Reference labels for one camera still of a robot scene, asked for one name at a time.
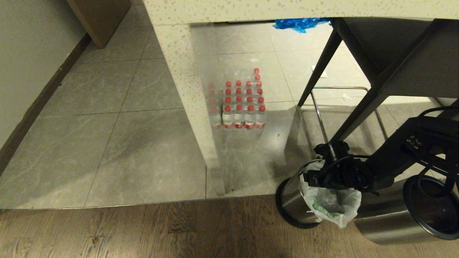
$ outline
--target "hardwood floor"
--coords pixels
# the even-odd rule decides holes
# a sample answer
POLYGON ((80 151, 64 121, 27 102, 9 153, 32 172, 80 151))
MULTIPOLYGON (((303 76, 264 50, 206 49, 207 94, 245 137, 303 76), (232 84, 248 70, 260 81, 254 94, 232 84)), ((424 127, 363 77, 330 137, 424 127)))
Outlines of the hardwood floor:
POLYGON ((378 246, 353 223, 294 228, 274 196, 0 213, 0 257, 455 257, 459 241, 378 246))

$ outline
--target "wooden door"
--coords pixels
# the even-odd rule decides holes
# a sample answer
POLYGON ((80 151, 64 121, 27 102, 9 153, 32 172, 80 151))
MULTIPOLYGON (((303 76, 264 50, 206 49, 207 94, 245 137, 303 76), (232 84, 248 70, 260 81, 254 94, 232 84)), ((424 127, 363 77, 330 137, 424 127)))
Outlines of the wooden door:
POLYGON ((98 48, 103 48, 131 6, 130 0, 67 0, 98 48))

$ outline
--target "blue plastic bag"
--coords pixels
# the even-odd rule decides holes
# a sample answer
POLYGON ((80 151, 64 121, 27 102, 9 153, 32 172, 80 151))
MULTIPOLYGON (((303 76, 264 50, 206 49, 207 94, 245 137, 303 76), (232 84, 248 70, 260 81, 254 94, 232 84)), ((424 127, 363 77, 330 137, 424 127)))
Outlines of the blue plastic bag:
POLYGON ((299 33, 306 33, 307 28, 314 28, 317 24, 328 22, 328 18, 303 18, 303 19, 280 19, 276 20, 274 28, 292 28, 299 33))

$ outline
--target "black chair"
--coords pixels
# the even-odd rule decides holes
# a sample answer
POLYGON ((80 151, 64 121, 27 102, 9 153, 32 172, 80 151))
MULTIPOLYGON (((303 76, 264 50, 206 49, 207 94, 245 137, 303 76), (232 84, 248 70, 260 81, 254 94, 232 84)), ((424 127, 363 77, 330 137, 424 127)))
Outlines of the black chair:
POLYGON ((298 106, 304 104, 342 40, 371 89, 330 142, 348 137, 388 96, 459 97, 459 21, 355 17, 333 18, 331 24, 333 32, 298 106))

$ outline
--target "trash can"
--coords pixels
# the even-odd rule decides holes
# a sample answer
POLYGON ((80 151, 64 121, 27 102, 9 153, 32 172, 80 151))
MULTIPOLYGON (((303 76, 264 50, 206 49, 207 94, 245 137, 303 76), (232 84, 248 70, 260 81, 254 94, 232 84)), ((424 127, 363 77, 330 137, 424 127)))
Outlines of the trash can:
POLYGON ((301 173, 303 168, 312 162, 312 160, 301 167, 291 178, 284 180, 276 191, 276 206, 277 210, 292 226, 301 229, 313 228, 320 223, 315 222, 317 217, 309 209, 304 201, 303 193, 300 189, 301 173))
POLYGON ((354 219, 360 232, 374 243, 404 244, 421 241, 455 240, 459 238, 459 202, 451 192, 433 198, 443 183, 433 177, 417 176, 394 183, 391 187, 362 195, 358 215, 354 219))

